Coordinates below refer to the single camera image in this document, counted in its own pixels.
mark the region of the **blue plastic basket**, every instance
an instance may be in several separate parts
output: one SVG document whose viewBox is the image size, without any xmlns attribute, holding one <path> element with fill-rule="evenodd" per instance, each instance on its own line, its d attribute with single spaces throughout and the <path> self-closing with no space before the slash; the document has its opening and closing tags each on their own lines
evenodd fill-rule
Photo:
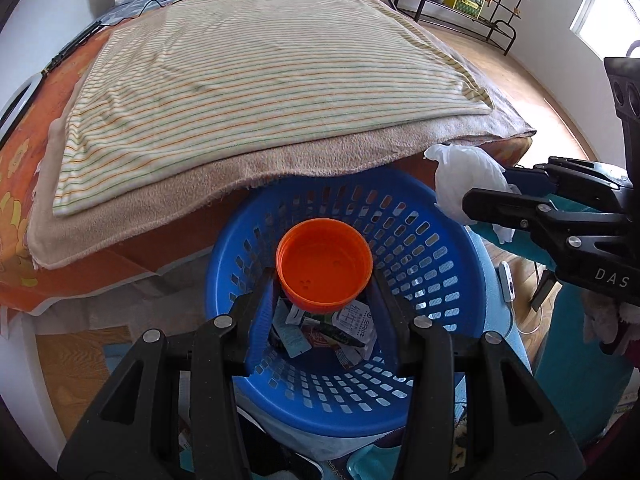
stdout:
<svg viewBox="0 0 640 480">
<path fill-rule="evenodd" d="M 375 168 L 333 177 L 291 177 L 256 190 L 220 233 L 207 272 L 207 317 L 224 314 L 274 266 L 282 235 L 305 219 L 330 217 L 369 242 L 374 266 L 394 294 L 449 331 L 479 336 L 484 327 L 484 276 L 466 230 L 435 206 L 431 189 L 401 171 Z M 294 359 L 270 346 L 236 385 L 259 408 L 313 434 L 357 437 L 406 424 L 412 380 L 372 359 L 345 371 L 331 349 Z"/>
</svg>

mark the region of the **striped blanket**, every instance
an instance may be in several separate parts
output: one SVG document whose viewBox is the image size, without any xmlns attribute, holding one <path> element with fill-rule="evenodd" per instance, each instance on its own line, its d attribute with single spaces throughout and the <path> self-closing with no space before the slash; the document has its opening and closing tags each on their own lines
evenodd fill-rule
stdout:
<svg viewBox="0 0 640 480">
<path fill-rule="evenodd" d="M 57 216 L 241 153 L 493 109 L 377 0 L 189 0 L 114 31 L 66 122 Z"/>
</svg>

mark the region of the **orange plastic container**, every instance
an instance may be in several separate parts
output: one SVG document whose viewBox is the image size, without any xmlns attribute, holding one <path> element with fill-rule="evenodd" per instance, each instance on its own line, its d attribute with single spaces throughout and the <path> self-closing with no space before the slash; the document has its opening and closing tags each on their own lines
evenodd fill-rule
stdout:
<svg viewBox="0 0 640 480">
<path fill-rule="evenodd" d="M 276 250 L 276 270 L 287 297 L 313 314 L 340 310 L 371 277 L 373 258 L 362 235 L 331 218 L 293 226 Z"/>
</svg>

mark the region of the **metal screw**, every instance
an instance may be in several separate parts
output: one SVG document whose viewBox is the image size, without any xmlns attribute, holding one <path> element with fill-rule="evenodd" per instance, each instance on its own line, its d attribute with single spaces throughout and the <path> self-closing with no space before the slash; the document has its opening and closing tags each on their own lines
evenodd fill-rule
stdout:
<svg viewBox="0 0 640 480">
<path fill-rule="evenodd" d="M 484 334 L 484 340 L 490 345 L 499 345 L 502 342 L 502 336 L 493 330 Z"/>
<path fill-rule="evenodd" d="M 575 247 L 576 249 L 582 245 L 582 240 L 577 236 L 569 236 L 566 239 L 566 242 L 571 245 L 571 247 Z"/>
<path fill-rule="evenodd" d="M 142 339 L 145 343 L 155 343 L 160 339 L 160 331 L 156 328 L 152 328 L 151 330 L 147 330 L 142 335 Z"/>
<path fill-rule="evenodd" d="M 427 316 L 416 316 L 414 317 L 414 325 L 418 328 L 429 328 L 433 324 L 433 321 L 430 317 Z"/>
<path fill-rule="evenodd" d="M 213 320 L 213 324 L 218 328 L 229 328 L 233 325 L 234 319 L 227 314 L 223 314 L 222 316 L 218 316 Z"/>
</svg>

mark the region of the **window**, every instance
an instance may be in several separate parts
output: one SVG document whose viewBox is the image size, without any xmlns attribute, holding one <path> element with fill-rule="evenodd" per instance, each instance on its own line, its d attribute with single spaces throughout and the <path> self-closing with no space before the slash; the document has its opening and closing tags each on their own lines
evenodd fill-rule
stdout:
<svg viewBox="0 0 640 480">
<path fill-rule="evenodd" d="M 640 23 L 626 0 L 584 0 L 571 30 L 601 59 L 624 57 L 640 40 Z M 640 49 L 632 55 L 640 57 Z"/>
</svg>

